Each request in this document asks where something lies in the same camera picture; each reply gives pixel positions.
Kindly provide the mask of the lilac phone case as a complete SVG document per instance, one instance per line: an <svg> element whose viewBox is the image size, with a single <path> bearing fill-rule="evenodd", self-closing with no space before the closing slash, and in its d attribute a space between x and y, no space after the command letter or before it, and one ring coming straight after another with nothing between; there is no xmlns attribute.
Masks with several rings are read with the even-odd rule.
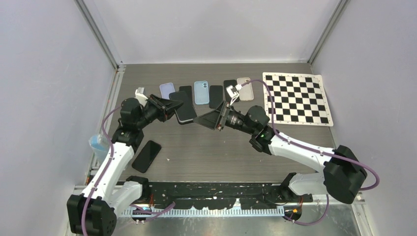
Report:
<svg viewBox="0 0 417 236"><path fill-rule="evenodd" d="M164 99L169 99L169 95L176 91L173 83L161 84L159 86L159 89L160 89L161 96Z"/></svg>

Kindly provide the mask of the phone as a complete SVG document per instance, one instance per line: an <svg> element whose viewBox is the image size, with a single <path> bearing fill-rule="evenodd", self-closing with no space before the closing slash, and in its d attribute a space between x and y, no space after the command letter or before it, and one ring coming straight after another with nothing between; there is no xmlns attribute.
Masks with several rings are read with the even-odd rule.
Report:
<svg viewBox="0 0 417 236"><path fill-rule="evenodd" d="M209 87L209 107L217 108L223 102L223 87L212 85Z"/></svg>
<svg viewBox="0 0 417 236"><path fill-rule="evenodd" d="M192 86L179 86L179 91L186 93L190 101L193 101L193 88Z"/></svg>
<svg viewBox="0 0 417 236"><path fill-rule="evenodd" d="M184 91L172 92L169 94L169 98L174 101L182 102L182 105L176 108L178 123L181 125L192 123L193 119L197 117L197 113L187 93Z"/></svg>

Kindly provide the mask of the black smartphone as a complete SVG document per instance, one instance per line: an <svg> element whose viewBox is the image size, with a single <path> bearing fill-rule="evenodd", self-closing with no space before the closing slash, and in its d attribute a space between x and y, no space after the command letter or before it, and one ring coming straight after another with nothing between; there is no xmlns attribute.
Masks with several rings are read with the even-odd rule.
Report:
<svg viewBox="0 0 417 236"><path fill-rule="evenodd" d="M234 95L238 94L238 90L236 89L237 84L237 80L225 80L223 82L225 100L229 103L232 101L232 97L229 95L229 92L233 92Z"/></svg>

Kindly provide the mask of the light-blue phone case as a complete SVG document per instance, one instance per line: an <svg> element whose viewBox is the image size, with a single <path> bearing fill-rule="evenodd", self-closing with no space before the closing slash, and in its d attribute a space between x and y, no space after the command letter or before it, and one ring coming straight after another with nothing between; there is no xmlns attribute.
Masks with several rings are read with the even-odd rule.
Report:
<svg viewBox="0 0 417 236"><path fill-rule="evenodd" d="M209 85L207 81L194 82L194 101L196 105L209 104Z"/></svg>

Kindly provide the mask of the beige phone case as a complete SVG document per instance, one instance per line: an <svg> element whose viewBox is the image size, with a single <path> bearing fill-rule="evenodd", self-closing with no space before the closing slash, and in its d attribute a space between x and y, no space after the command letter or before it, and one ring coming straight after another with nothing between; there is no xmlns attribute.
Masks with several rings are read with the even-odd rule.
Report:
<svg viewBox="0 0 417 236"><path fill-rule="evenodd" d="M250 78L248 77L237 78L237 83L241 85L247 83L248 81L250 81ZM252 101L254 99L253 88L250 83L242 86L239 90L239 97L241 101Z"/></svg>

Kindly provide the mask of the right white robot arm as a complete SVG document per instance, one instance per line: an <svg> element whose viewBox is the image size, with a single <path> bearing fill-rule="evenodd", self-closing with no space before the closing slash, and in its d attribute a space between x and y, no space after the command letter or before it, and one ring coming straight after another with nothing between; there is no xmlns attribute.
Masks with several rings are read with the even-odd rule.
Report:
<svg viewBox="0 0 417 236"><path fill-rule="evenodd" d="M348 147L332 149L293 139L274 130L260 106L252 106L242 114L223 101L216 109L193 121L212 130L230 127L247 133L256 151L289 158L315 170L313 174L290 173L286 176L278 192L288 202L302 195L328 194L339 202L351 204L367 178L365 168L358 164Z"/></svg>

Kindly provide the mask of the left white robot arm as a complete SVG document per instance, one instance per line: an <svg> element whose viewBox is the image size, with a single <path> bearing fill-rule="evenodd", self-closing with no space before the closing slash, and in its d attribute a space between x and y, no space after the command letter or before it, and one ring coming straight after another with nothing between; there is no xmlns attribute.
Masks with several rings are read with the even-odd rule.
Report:
<svg viewBox="0 0 417 236"><path fill-rule="evenodd" d="M121 189L114 188L128 162L140 146L143 129L154 120L166 122L182 101L150 95L144 101L135 97L125 99L114 112L120 111L119 126L109 137L109 151L98 172L79 195L71 195L66 203L69 227L72 233L83 236L110 236L117 227L118 218L137 201L146 203L151 196L148 180L134 177Z"/></svg>

